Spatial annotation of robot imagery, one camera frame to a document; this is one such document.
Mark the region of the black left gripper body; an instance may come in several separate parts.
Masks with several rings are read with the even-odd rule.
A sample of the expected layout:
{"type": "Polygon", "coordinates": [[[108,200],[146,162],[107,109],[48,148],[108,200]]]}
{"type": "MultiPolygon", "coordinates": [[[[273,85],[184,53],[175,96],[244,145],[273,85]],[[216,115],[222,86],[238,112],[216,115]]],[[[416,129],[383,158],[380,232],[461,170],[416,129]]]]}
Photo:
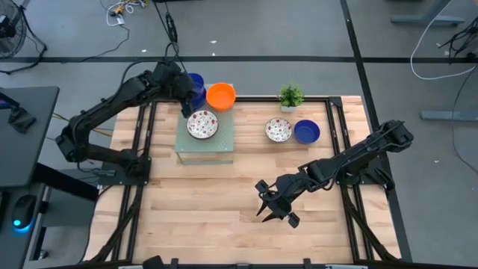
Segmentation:
{"type": "Polygon", "coordinates": [[[152,74],[158,99],[190,101],[196,97],[192,79],[177,63],[157,62],[152,74]]]}

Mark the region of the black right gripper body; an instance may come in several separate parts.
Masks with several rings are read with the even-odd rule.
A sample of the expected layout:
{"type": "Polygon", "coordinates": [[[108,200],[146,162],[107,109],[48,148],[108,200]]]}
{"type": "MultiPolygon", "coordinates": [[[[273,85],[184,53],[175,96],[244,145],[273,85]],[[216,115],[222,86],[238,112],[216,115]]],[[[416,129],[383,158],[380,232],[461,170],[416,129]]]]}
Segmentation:
{"type": "Polygon", "coordinates": [[[255,185],[260,200],[270,202],[270,210],[284,217],[288,217],[292,212],[292,202],[306,190],[306,187],[306,177],[300,174],[279,176],[272,185],[268,185],[264,180],[255,185]]]}

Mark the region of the artificial plant in white pot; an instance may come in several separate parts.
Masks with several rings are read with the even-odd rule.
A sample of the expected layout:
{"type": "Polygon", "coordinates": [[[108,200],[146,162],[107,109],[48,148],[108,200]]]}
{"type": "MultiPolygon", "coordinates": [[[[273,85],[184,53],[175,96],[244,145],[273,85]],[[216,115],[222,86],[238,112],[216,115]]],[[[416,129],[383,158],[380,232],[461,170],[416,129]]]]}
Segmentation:
{"type": "Polygon", "coordinates": [[[282,85],[278,99],[281,105],[281,111],[292,113],[304,101],[305,95],[298,84],[282,85]]]}

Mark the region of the black desk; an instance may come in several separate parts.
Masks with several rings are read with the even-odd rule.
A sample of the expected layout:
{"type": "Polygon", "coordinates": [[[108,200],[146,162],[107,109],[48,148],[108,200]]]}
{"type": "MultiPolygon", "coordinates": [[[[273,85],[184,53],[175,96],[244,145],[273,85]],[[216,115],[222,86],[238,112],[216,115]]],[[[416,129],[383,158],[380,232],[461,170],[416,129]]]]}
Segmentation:
{"type": "Polygon", "coordinates": [[[0,188],[23,187],[31,181],[60,89],[50,87],[0,88],[0,93],[17,101],[35,123],[21,134],[0,111],[0,188]]]}

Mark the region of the black floor fan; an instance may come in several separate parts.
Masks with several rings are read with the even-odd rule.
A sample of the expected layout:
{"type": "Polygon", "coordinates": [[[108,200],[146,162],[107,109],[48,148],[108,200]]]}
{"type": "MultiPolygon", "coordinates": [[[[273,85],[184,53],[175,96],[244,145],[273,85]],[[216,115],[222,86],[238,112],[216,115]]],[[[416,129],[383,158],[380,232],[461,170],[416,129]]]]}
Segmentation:
{"type": "Polygon", "coordinates": [[[13,0],[0,0],[0,60],[12,58],[21,50],[26,30],[21,7],[13,0]]]}

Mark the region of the grey desk foot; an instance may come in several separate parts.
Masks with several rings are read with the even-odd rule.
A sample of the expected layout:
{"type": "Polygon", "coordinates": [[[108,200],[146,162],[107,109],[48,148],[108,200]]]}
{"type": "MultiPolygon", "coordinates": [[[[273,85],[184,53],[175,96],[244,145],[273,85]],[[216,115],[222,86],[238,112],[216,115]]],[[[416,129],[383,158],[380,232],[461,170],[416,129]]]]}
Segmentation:
{"type": "Polygon", "coordinates": [[[478,122],[478,111],[427,111],[420,113],[422,120],[478,122]]]}
{"type": "Polygon", "coordinates": [[[465,22],[459,16],[445,16],[441,13],[447,8],[452,0],[433,0],[431,8],[418,15],[392,16],[391,23],[417,24],[431,26],[458,26],[465,22]]]}

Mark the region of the black computer mouse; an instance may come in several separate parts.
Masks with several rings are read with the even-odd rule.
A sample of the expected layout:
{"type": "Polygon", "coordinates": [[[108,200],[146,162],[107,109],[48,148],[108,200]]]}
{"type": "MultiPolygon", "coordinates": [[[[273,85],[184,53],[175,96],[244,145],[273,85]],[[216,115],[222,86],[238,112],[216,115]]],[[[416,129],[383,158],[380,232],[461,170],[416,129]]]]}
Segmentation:
{"type": "Polygon", "coordinates": [[[20,197],[14,204],[11,220],[17,232],[26,232],[34,218],[36,197],[30,194],[20,197]]]}

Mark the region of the black aluminium table frame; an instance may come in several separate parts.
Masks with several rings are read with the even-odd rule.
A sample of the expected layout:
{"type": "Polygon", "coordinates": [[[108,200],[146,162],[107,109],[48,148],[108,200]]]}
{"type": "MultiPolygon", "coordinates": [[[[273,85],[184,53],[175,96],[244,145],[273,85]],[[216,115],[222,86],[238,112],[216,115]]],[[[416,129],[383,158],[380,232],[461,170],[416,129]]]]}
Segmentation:
{"type": "Polygon", "coordinates": [[[277,99],[240,97],[233,107],[234,150],[209,164],[199,164],[195,154],[176,154],[179,114],[173,103],[145,112],[154,119],[141,135],[150,142],[150,181],[135,241],[123,239],[120,245],[123,252],[133,252],[133,262],[160,256],[181,266],[276,269],[305,259],[315,264],[353,260],[339,188],[303,194],[294,203],[301,222],[292,228],[283,220],[267,220],[255,184],[274,182],[301,164],[364,139],[369,128],[360,97],[315,98],[285,114],[291,123],[313,120],[319,125],[320,138],[312,145],[270,141],[264,127],[282,115],[277,99]]]}

